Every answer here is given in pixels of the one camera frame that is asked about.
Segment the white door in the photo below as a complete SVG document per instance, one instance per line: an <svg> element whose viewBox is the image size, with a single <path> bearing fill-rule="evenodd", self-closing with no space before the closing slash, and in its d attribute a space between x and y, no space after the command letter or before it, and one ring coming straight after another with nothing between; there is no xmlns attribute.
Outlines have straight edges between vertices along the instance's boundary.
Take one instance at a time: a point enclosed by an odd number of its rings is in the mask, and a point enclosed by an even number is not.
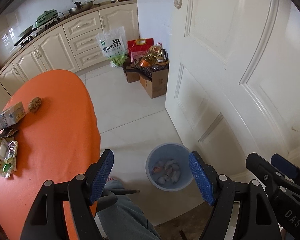
<svg viewBox="0 0 300 240"><path fill-rule="evenodd" d="M291 0L172 10L167 112L190 150L245 180L248 154L300 166L300 11Z"/></svg>

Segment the gas stove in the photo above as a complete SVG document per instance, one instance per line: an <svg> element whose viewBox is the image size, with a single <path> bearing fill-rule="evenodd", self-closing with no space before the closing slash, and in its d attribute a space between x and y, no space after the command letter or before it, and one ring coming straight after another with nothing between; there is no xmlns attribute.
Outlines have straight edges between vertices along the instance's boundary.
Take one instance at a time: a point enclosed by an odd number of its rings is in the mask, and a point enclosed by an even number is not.
<svg viewBox="0 0 300 240"><path fill-rule="evenodd" d="M52 20L50 20L47 23L44 23L40 27L36 27L34 29L29 30L14 44L14 46L15 47L20 46L21 48L26 46L35 37L37 37L38 35L45 32L47 29L51 28L52 26L56 25L59 22L61 22L60 17L53 18Z"/></svg>

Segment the small cardboard box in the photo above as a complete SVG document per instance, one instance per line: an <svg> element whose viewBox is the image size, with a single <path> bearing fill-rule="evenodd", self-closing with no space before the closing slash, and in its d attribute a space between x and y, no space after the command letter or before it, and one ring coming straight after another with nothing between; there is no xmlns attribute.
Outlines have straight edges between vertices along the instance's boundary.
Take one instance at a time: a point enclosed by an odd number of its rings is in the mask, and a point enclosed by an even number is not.
<svg viewBox="0 0 300 240"><path fill-rule="evenodd" d="M128 83L133 83L140 80L139 72L131 65L130 58L125 59L122 69Z"/></svg>

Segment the milk carton box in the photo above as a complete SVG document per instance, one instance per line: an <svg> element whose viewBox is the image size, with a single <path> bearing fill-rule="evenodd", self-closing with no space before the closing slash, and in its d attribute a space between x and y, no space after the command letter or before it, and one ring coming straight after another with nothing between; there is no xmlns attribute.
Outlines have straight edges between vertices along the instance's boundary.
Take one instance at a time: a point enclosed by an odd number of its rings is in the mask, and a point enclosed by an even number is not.
<svg viewBox="0 0 300 240"><path fill-rule="evenodd" d="M26 112L21 101L7 108L0 113L0 131L17 124L25 115Z"/></svg>

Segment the green electric pot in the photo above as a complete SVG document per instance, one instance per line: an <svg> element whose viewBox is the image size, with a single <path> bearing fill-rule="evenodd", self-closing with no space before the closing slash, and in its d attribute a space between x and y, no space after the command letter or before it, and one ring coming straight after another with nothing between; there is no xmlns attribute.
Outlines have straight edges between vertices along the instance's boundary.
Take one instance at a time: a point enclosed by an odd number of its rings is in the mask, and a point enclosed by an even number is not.
<svg viewBox="0 0 300 240"><path fill-rule="evenodd" d="M55 9L44 11L43 14L37 17L37 20L35 22L35 27L39 28L41 25L45 24L46 22L49 22L53 18L56 18L58 16L58 11Z"/></svg>

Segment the blue plastic trash bin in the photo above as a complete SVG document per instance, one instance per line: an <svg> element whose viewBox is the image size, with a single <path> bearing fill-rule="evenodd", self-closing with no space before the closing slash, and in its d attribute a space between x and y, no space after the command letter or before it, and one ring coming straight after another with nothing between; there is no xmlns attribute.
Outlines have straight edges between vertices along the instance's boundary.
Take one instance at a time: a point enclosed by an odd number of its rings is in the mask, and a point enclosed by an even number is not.
<svg viewBox="0 0 300 240"><path fill-rule="evenodd" d="M180 191L193 180L189 166L190 151L181 144L165 143L153 149L145 169L149 181L167 192Z"/></svg>

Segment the red rice bag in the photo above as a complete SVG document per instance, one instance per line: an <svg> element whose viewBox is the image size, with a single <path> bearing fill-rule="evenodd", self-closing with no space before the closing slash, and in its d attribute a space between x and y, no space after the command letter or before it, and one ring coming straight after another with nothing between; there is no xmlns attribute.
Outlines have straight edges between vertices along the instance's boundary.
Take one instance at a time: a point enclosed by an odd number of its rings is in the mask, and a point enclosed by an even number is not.
<svg viewBox="0 0 300 240"><path fill-rule="evenodd" d="M128 53L131 63L138 63L140 59L147 53L149 48L154 45L153 38L143 38L130 40L128 44Z"/></svg>

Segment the cardboard box with bottles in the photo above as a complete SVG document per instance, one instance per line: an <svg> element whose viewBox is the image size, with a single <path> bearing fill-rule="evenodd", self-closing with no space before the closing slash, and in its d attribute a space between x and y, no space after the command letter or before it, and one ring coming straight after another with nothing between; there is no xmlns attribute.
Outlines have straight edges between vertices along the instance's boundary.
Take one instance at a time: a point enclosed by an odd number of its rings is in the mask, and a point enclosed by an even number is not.
<svg viewBox="0 0 300 240"><path fill-rule="evenodd" d="M166 94L169 66L168 53L161 43L151 46L137 64L140 83L151 99Z"/></svg>

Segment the green instant noodle wrapper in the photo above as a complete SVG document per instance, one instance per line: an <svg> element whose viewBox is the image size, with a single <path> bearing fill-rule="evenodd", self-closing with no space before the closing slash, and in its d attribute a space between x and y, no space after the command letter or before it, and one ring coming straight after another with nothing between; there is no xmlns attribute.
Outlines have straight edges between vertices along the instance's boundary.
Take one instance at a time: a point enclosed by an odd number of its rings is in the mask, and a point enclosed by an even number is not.
<svg viewBox="0 0 300 240"><path fill-rule="evenodd" d="M9 178L17 171L18 142L12 138L0 138L0 177Z"/></svg>

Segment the white rice bag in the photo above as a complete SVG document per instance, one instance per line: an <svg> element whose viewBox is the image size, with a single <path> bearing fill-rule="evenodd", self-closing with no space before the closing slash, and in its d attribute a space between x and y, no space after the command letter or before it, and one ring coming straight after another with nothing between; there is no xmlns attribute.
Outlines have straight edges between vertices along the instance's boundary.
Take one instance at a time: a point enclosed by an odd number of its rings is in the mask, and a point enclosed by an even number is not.
<svg viewBox="0 0 300 240"><path fill-rule="evenodd" d="M106 33L96 35L96 40L104 57L110 60L115 67L122 67L128 58L128 44L123 26Z"/></svg>

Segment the brown ginger lump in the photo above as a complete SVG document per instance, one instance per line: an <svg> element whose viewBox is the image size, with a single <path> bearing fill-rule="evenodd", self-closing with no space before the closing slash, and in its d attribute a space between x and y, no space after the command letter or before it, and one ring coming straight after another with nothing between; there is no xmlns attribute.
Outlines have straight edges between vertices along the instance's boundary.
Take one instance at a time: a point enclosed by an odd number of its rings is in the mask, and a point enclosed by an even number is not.
<svg viewBox="0 0 300 240"><path fill-rule="evenodd" d="M28 110L30 113L36 113L38 111L38 108L40 107L42 103L42 99L40 97L33 98L28 105Z"/></svg>

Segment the lower kitchen cabinets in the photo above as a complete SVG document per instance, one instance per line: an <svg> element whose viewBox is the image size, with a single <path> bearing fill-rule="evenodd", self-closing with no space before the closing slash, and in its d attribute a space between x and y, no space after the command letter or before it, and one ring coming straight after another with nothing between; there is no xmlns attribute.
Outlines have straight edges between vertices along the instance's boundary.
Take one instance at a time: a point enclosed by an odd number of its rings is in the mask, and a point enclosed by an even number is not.
<svg viewBox="0 0 300 240"><path fill-rule="evenodd" d="M18 49L0 68L0 112L27 81L49 70L73 73L106 61L96 35L124 27L128 40L139 38L137 0L104 2L53 25Z"/></svg>

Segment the person's jeans legs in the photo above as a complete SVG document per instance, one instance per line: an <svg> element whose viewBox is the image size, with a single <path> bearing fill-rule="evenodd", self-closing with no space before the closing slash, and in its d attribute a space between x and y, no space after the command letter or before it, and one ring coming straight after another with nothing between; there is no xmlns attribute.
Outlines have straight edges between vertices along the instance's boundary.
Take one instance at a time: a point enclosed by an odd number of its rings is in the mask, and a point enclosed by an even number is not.
<svg viewBox="0 0 300 240"><path fill-rule="evenodd" d="M129 196L118 196L114 205L97 215L108 239L161 239Z"/></svg>

